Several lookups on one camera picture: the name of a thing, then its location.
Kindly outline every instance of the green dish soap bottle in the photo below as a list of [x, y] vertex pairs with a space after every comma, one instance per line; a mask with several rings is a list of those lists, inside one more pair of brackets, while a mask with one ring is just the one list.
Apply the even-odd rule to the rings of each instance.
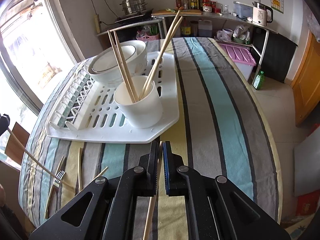
[[257, 75], [256, 79], [254, 80], [253, 87], [256, 90], [260, 90], [263, 82], [264, 82], [264, 74], [263, 74], [263, 71], [261, 70]]

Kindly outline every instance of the person's hand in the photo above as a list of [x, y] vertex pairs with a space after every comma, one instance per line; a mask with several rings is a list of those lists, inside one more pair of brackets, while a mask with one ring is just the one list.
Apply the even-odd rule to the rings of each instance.
[[0, 207], [3, 207], [5, 204], [5, 191], [4, 188], [0, 184]]

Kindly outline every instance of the white plastic dish rack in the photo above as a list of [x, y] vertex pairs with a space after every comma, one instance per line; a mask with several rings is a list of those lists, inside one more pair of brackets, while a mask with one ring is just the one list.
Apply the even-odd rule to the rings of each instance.
[[[148, 75], [159, 52], [148, 53], [143, 75]], [[46, 122], [49, 137], [104, 143], [149, 143], [179, 119], [174, 56], [164, 53], [154, 81], [163, 115], [150, 128], [132, 127], [113, 100], [115, 88], [95, 82], [82, 69]]]

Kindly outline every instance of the baseboard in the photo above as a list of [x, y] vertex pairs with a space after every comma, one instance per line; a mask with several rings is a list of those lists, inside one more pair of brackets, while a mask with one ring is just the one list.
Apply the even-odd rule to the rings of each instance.
[[288, 79], [288, 78], [285, 78], [285, 79], [284, 79], [284, 83], [290, 86], [291, 83], [292, 83], [292, 80], [290, 80], [290, 79]]

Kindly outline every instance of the white cup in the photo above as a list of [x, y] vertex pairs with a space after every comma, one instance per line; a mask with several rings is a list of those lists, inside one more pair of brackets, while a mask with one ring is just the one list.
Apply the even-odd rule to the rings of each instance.
[[[138, 96], [146, 80], [147, 76], [132, 77], [132, 82]], [[136, 103], [132, 103], [124, 82], [116, 88], [113, 98], [124, 116], [128, 119], [130, 125], [135, 128], [143, 129], [151, 127], [162, 116], [163, 108], [154, 81], [149, 88], [148, 95]]]

